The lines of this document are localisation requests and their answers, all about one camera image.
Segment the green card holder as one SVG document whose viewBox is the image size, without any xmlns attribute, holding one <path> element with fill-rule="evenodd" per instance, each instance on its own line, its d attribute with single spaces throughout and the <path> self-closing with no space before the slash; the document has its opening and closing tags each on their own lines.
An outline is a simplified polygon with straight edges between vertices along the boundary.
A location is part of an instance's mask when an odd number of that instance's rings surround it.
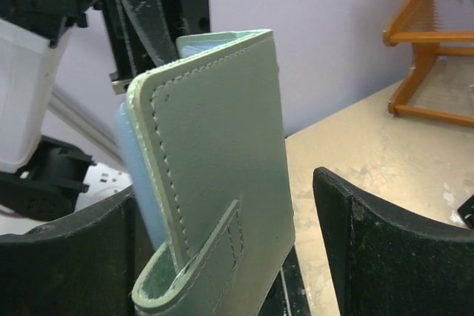
<svg viewBox="0 0 474 316">
<path fill-rule="evenodd" d="M 116 114 L 155 247 L 131 297 L 138 315 L 257 315 L 295 241 L 273 32 L 176 45 Z"/>
</svg>

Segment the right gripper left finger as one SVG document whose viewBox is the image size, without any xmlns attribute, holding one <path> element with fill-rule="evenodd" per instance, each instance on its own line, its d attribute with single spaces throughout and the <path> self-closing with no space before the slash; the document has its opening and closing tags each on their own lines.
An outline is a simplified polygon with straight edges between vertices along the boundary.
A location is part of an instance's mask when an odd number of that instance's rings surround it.
<svg viewBox="0 0 474 316">
<path fill-rule="evenodd" d="M 134 315 L 131 291 L 152 254 L 129 187 L 23 235 L 2 235 L 1 314 Z"/>
</svg>

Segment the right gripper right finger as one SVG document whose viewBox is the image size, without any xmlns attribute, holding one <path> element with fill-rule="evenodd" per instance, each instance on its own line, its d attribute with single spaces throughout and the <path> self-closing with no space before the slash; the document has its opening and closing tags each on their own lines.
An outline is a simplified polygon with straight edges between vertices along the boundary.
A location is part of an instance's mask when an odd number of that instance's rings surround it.
<svg viewBox="0 0 474 316">
<path fill-rule="evenodd" d="M 392 204 L 325 167 L 313 194 L 341 315 L 472 315 L 473 231 Z"/>
</svg>

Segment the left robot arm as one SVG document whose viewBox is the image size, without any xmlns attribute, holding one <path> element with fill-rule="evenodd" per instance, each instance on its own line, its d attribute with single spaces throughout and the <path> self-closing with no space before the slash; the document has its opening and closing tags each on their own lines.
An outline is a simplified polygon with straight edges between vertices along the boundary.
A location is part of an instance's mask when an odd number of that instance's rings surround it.
<svg viewBox="0 0 474 316">
<path fill-rule="evenodd" d="M 91 156 L 42 135 L 70 31 L 102 13 L 116 93 L 178 58 L 180 36 L 210 31 L 209 0 L 1 0 L 1 205 L 37 221 L 72 213 Z"/>
</svg>

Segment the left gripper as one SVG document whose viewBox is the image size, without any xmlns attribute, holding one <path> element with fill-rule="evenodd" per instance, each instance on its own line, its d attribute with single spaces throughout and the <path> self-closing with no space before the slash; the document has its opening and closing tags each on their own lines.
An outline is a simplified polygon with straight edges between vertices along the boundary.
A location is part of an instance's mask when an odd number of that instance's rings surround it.
<svg viewBox="0 0 474 316">
<path fill-rule="evenodd" d="M 113 90 L 123 94 L 133 78 L 178 58 L 180 36 L 210 31 L 209 0 L 99 0 L 116 71 Z"/>
</svg>

